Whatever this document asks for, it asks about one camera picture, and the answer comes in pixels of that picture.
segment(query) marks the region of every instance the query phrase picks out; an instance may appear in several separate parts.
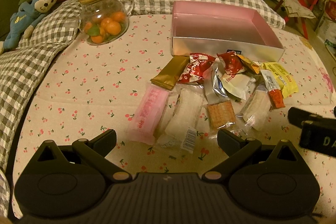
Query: small snack packet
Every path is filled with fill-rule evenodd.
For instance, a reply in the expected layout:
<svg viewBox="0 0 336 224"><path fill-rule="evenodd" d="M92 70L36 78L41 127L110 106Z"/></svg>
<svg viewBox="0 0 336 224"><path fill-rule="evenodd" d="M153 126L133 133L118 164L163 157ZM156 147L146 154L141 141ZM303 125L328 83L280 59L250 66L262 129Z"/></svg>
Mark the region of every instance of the small snack packet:
<svg viewBox="0 0 336 224"><path fill-rule="evenodd" d="M190 64L187 65L178 82L190 83L203 80L203 73L211 67L215 59L207 54L190 54Z"/></svg>
<svg viewBox="0 0 336 224"><path fill-rule="evenodd" d="M260 68L259 66L254 63L253 61L251 61L250 59L248 59L247 57L237 54L237 56L240 58L240 60L242 61L242 63L248 67L252 72L259 74L260 73Z"/></svg>
<svg viewBox="0 0 336 224"><path fill-rule="evenodd" d="M248 91L249 86L256 82L255 78L243 73L237 75L224 74L221 77L221 81L224 88L229 93L243 100L246 100L246 92Z"/></svg>
<svg viewBox="0 0 336 224"><path fill-rule="evenodd" d="M188 128L195 128L204 96L203 89L198 86L182 88L179 104L168 123L165 133L179 141L184 141Z"/></svg>
<svg viewBox="0 0 336 224"><path fill-rule="evenodd" d="M148 85L145 95L128 126L127 135L131 141L148 145L155 143L154 130L158 125L167 103L169 91L155 85Z"/></svg>
<svg viewBox="0 0 336 224"><path fill-rule="evenodd" d="M271 97L275 108L285 107L284 98L282 96L280 87L277 81L275 80L272 72L266 69L261 69L260 71L265 80L265 85L266 85L268 94Z"/></svg>
<svg viewBox="0 0 336 224"><path fill-rule="evenodd" d="M243 64L235 51L217 54L227 75L235 75L245 71Z"/></svg>
<svg viewBox="0 0 336 224"><path fill-rule="evenodd" d="M166 90L172 90L189 61L189 56L173 56L159 74L151 79L152 84Z"/></svg>
<svg viewBox="0 0 336 224"><path fill-rule="evenodd" d="M264 69L270 70L273 73L284 98L287 98L295 92L299 92L294 78L279 63L264 63Z"/></svg>
<svg viewBox="0 0 336 224"><path fill-rule="evenodd" d="M260 131L269 115L271 106L265 82L262 81L237 116L242 117L246 122L247 130L253 127Z"/></svg>
<svg viewBox="0 0 336 224"><path fill-rule="evenodd" d="M230 126L236 123L236 115L231 100L226 95L225 89L217 75L218 64L214 63L203 74L204 92L208 100L207 109L213 129Z"/></svg>

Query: pink wrapper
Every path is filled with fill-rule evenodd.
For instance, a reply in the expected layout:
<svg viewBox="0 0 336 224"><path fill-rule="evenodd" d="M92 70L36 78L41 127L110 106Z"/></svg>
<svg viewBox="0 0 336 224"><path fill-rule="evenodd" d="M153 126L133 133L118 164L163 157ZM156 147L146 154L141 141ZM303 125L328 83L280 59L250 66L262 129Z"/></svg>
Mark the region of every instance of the pink wrapper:
<svg viewBox="0 0 336 224"><path fill-rule="evenodd" d="M148 145L155 143L154 130L167 103L169 91L149 85L127 129L128 139Z"/></svg>

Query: clear plastic wrapper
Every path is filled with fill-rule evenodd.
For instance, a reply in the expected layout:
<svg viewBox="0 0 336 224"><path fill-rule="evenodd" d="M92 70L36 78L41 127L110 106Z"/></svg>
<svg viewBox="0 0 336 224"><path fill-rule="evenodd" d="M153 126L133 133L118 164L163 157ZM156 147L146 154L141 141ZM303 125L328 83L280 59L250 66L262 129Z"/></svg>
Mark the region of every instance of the clear plastic wrapper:
<svg viewBox="0 0 336 224"><path fill-rule="evenodd" d="M135 115L127 129L128 139L149 145L155 143L153 136L163 110L167 104L169 91L149 84Z"/></svg>
<svg viewBox="0 0 336 224"><path fill-rule="evenodd" d="M207 109L212 129L228 127L236 122L236 115L231 100L227 96L217 73L218 64L214 63L203 74L203 86L205 96L208 100Z"/></svg>
<svg viewBox="0 0 336 224"><path fill-rule="evenodd" d="M197 131L196 122L203 103L203 89L200 86L186 86L181 89L178 105L155 147L170 155L181 150L193 153Z"/></svg>
<svg viewBox="0 0 336 224"><path fill-rule="evenodd" d="M244 120L247 131L250 128L260 131L269 116L271 107L272 103L265 82L262 81L237 116Z"/></svg>

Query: barcode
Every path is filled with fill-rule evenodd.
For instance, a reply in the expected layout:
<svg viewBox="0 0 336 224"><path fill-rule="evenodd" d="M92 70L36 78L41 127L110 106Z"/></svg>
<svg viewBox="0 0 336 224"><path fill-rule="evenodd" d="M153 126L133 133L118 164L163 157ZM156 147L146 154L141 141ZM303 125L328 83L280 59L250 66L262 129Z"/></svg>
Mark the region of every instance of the barcode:
<svg viewBox="0 0 336 224"><path fill-rule="evenodd" d="M274 83L273 78L269 75L266 75L266 78L267 78L267 82L270 86L270 89L271 90L277 90L277 85Z"/></svg>
<svg viewBox="0 0 336 224"><path fill-rule="evenodd" d="M192 154L194 152L195 141L196 141L196 131L188 128L185 139L181 144L181 148L187 150L189 153Z"/></svg>
<svg viewBox="0 0 336 224"><path fill-rule="evenodd" d="M262 91L262 92L267 92L267 88L266 88L266 84L265 82L262 82L260 83L258 86L257 86L257 89L258 91Z"/></svg>

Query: green leaf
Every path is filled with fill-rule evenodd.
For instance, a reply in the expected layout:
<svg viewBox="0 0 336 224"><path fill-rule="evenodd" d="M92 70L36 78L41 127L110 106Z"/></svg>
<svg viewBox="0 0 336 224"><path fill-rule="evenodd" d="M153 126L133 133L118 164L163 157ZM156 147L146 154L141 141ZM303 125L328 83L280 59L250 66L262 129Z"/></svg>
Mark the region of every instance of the green leaf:
<svg viewBox="0 0 336 224"><path fill-rule="evenodd" d="M87 30L87 34L96 37L97 35L100 35L100 30L97 24L93 24L90 29Z"/></svg>

